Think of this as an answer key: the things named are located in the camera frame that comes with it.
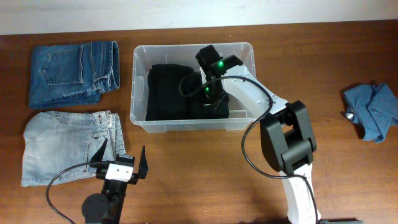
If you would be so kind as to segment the blue shirt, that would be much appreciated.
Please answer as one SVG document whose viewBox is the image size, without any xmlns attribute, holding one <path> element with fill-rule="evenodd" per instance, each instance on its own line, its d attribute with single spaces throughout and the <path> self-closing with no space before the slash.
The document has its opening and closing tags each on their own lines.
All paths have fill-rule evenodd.
<svg viewBox="0 0 398 224">
<path fill-rule="evenodd" d="M 397 97 L 387 84 L 358 85 L 343 96 L 345 117 L 364 128 L 363 140 L 383 142 L 389 128 L 397 125 Z"/>
</svg>

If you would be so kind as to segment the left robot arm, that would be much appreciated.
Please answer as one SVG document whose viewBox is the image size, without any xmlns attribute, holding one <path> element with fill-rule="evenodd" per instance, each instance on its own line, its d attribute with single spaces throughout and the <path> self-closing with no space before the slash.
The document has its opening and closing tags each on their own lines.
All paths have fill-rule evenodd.
<svg viewBox="0 0 398 224">
<path fill-rule="evenodd" d="M 135 157 L 118 154 L 113 161 L 104 161 L 107 146 L 104 141 L 90 159 L 90 166 L 96 169 L 96 178 L 103 180 L 103 188 L 98 194 L 91 194 L 82 204 L 81 212 L 85 223 L 119 223 L 126 196 L 127 186 L 145 179 L 149 170 L 146 149 L 143 147 L 138 171 L 134 172 Z"/>
</svg>

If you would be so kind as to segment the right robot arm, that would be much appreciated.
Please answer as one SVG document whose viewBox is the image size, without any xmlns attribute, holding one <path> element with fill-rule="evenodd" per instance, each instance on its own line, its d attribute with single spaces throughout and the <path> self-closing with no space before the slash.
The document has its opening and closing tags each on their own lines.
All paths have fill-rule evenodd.
<svg viewBox="0 0 398 224">
<path fill-rule="evenodd" d="M 259 82 L 235 55 L 222 57 L 213 45 L 199 50 L 195 56 L 206 82 L 194 91 L 219 103 L 227 93 L 238 99 L 255 117 L 245 130 L 241 147 L 249 132 L 259 126 L 261 150 L 269 166 L 276 172 L 266 174 L 282 181 L 287 199 L 287 218 L 291 223 L 320 223 L 312 186 L 313 153 L 317 149 L 308 109 L 301 101 L 289 103 Z"/>
</svg>

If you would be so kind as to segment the black garment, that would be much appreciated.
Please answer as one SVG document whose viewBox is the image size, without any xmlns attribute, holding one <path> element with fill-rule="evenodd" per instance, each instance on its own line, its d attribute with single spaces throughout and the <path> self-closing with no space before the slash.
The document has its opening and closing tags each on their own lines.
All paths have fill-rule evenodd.
<svg viewBox="0 0 398 224">
<path fill-rule="evenodd" d="M 193 98 L 183 95 L 201 85 L 201 75 L 191 67 L 177 64 L 153 65 L 148 74 L 146 120 L 189 119 Z"/>
</svg>

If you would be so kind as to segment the clear plastic storage bin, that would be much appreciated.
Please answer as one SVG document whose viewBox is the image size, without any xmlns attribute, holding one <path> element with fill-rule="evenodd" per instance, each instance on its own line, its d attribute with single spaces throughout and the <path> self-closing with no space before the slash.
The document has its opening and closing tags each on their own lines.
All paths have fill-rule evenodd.
<svg viewBox="0 0 398 224">
<path fill-rule="evenodd" d="M 167 131 L 193 131 L 202 129 L 244 130 L 255 116 L 237 98 L 229 95 L 229 118 L 227 119 L 185 119 L 147 121 L 149 86 L 147 76 L 155 64 L 178 64 L 199 70 L 195 55 L 206 44 L 183 45 L 140 45 L 134 49 L 132 61 L 132 92 L 130 120 L 148 133 Z"/>
</svg>

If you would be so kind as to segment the dark green garment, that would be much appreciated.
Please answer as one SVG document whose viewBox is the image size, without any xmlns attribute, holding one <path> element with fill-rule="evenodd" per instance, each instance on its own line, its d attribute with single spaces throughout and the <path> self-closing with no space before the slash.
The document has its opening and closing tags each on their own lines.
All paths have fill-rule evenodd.
<svg viewBox="0 0 398 224">
<path fill-rule="evenodd" d="M 189 94 L 203 84 L 200 73 L 193 72 L 182 82 L 183 94 Z M 212 89 L 203 87 L 198 93 L 187 98 L 188 119 L 223 119 L 229 116 L 229 96 L 222 93 L 216 98 L 211 96 Z"/>
</svg>

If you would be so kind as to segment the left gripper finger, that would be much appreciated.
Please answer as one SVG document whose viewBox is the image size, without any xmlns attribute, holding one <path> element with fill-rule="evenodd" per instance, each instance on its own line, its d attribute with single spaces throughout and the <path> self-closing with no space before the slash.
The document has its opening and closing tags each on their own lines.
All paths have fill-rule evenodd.
<svg viewBox="0 0 398 224">
<path fill-rule="evenodd" d="M 143 146 L 142 151 L 141 151 L 140 161 L 139 161 L 139 169 L 138 169 L 138 173 L 137 173 L 138 178 L 145 179 L 148 171 L 149 171 L 149 166 L 148 166 L 147 159 L 146 159 L 146 147 Z"/>
<path fill-rule="evenodd" d="M 101 147 L 91 157 L 90 162 L 102 162 L 103 161 L 103 156 L 104 156 L 104 152 L 106 150 L 107 143 L 108 143 L 108 140 L 105 139 L 104 142 L 102 143 Z"/>
</svg>

